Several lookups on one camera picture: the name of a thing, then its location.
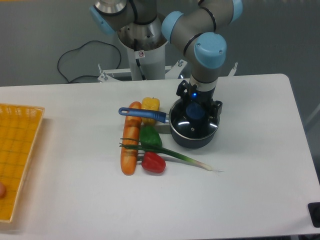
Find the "green bell pepper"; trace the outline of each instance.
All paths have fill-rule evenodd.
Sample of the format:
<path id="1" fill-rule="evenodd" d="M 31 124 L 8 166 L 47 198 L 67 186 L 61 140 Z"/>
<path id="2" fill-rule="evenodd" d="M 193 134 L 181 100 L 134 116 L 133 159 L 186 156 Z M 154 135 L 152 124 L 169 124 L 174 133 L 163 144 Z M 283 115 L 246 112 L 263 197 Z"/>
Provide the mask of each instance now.
<path id="1" fill-rule="evenodd" d="M 139 138 L 141 145 L 144 145 L 144 143 L 146 143 L 162 147 L 160 135 L 157 130 L 151 125 L 144 126 L 140 129 Z"/>

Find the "green onion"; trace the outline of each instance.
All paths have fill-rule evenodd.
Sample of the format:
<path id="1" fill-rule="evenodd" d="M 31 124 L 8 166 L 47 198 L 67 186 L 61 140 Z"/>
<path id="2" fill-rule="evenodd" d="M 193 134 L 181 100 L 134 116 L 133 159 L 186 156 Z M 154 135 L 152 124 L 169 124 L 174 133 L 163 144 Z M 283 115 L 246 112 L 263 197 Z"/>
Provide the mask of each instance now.
<path id="1" fill-rule="evenodd" d="M 136 142 L 141 143 L 141 141 L 139 141 L 137 139 L 132 139 L 132 138 L 121 138 L 121 139 L 122 140 L 132 140 L 132 141 L 136 141 Z M 119 143 L 119 144 L 120 144 L 120 147 L 123 147 L 125 149 L 142 150 L 142 151 L 145 151 L 145 152 L 154 152 L 154 153 L 158 153 L 158 154 L 166 154 L 166 155 L 169 155 L 171 157 L 174 157 L 174 158 L 177 158 L 177 159 L 180 159 L 180 160 L 195 164 L 196 166 L 198 166 L 200 168 L 203 168 L 205 170 L 208 170 L 208 171 L 221 172 L 219 170 L 214 170 L 211 166 L 209 166 L 209 165 L 207 165 L 207 164 L 205 164 L 203 162 L 197 161 L 197 160 L 195 160 L 193 158 L 190 158 L 188 156 L 185 156 L 185 155 L 180 154 L 180 153 L 175 152 L 175 151 L 171 151 L 171 150 L 166 149 L 166 148 L 161 147 L 161 146 L 156 146 L 156 145 L 148 144 L 148 143 L 142 143 L 142 145 L 122 144 L 122 143 Z"/>

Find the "floor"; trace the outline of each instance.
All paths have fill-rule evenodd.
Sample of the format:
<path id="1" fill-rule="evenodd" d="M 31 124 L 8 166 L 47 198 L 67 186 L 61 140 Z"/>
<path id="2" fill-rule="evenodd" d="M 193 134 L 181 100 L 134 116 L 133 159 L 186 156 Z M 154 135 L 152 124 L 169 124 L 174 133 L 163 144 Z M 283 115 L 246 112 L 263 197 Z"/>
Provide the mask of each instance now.
<path id="1" fill-rule="evenodd" d="M 320 179 L 320 0 L 242 0 L 243 14 L 219 29 L 228 46 L 222 76 L 235 62 L 236 75 L 282 73 L 289 77 Z M 0 87 L 65 84 L 57 71 L 59 57 L 91 40 L 116 45 L 120 68 L 128 68 L 117 36 L 101 33 L 88 8 L 95 0 L 4 1 L 0 3 Z M 158 11 L 185 14 L 195 0 L 158 0 Z M 166 65 L 183 56 L 166 46 Z M 111 47 L 92 44 L 65 56 L 61 71 L 68 79 L 114 69 L 119 59 Z M 95 78 L 83 79 L 95 82 Z"/>

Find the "black pot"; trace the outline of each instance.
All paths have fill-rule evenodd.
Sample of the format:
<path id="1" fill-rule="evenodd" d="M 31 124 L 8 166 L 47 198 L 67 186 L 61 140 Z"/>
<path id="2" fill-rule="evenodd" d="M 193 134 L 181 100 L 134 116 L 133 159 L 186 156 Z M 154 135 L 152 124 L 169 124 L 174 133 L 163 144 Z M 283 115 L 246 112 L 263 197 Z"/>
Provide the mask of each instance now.
<path id="1" fill-rule="evenodd" d="M 169 114 L 128 107 L 121 107 L 118 112 L 123 116 L 151 118 L 169 123 L 171 135 L 176 143 L 189 149 L 198 149 L 207 145 L 214 137 L 220 121 L 219 116 L 210 117 L 196 103 L 185 108 L 181 99 L 172 105 Z"/>

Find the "red bell pepper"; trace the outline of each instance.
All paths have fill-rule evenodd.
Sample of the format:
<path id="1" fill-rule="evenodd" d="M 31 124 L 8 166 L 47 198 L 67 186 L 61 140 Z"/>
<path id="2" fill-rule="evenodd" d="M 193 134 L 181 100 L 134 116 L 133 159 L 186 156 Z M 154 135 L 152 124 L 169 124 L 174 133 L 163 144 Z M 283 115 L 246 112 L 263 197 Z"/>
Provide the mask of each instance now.
<path id="1" fill-rule="evenodd" d="M 158 154 L 147 151 L 143 156 L 141 166 L 149 172 L 160 174 L 165 170 L 166 162 Z"/>

